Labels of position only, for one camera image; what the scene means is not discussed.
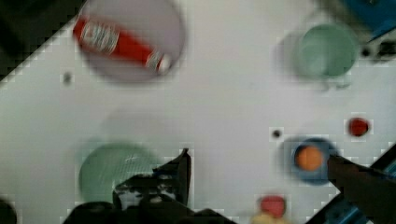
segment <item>ball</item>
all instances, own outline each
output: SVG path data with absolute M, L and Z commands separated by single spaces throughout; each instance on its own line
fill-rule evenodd
M 317 147 L 304 147 L 297 152 L 295 161 L 301 169 L 315 171 L 323 163 L 323 155 Z

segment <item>white surface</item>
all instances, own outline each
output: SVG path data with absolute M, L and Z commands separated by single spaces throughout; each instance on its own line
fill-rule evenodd
M 324 134 L 364 165 L 396 139 L 394 63 L 360 61 L 350 89 L 325 93 L 284 64 L 282 43 L 314 11 L 311 1 L 175 2 L 189 45 L 170 76 L 106 83 L 81 60 L 71 24 L 8 76 L 0 89 L 0 191 L 15 203 L 20 223 L 62 223 L 80 203 L 81 150 L 101 141 L 140 141 L 163 157 L 191 147 L 194 209 L 248 223 L 256 200 L 278 192 L 289 202 L 286 217 L 304 223 L 336 189 L 307 186 L 282 171 L 276 157 L 284 138 Z M 74 75 L 70 86 L 61 82 L 65 72 Z M 354 113 L 374 124 L 364 141 L 345 133 Z M 285 133 L 278 141 L 271 138 L 277 127 Z

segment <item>plate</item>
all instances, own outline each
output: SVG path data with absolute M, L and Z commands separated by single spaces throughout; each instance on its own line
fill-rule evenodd
M 173 65 L 182 55 L 186 39 L 184 23 L 177 8 L 167 0 L 88 0 L 79 15 L 117 22 L 134 33 L 138 40 L 170 55 Z M 82 54 L 93 71 L 114 82 L 143 82 L 158 76 L 138 63 L 109 59 L 87 51 Z

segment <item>small dark spot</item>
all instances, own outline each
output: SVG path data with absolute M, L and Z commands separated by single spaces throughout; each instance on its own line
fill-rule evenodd
M 361 51 L 361 56 L 363 56 L 363 57 L 368 57 L 368 56 L 370 56 L 370 54 L 371 54 L 371 52 L 370 52 L 370 50 L 367 49 L 367 48 L 365 48 L 365 49 L 363 49 L 363 50 Z
M 274 138 L 279 138 L 280 136 L 282 136 L 282 132 L 280 130 L 273 131 Z
M 73 80 L 73 75 L 69 72 L 64 73 L 64 85 L 70 85 Z

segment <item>green bowl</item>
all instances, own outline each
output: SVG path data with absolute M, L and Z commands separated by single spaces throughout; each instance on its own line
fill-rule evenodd
M 112 202 L 113 189 L 138 174 L 150 175 L 159 159 L 147 148 L 110 143 L 97 148 L 79 171 L 79 190 L 85 202 Z
M 321 24 L 311 28 L 295 49 L 299 75 L 332 78 L 345 75 L 355 64 L 359 42 L 341 24 Z

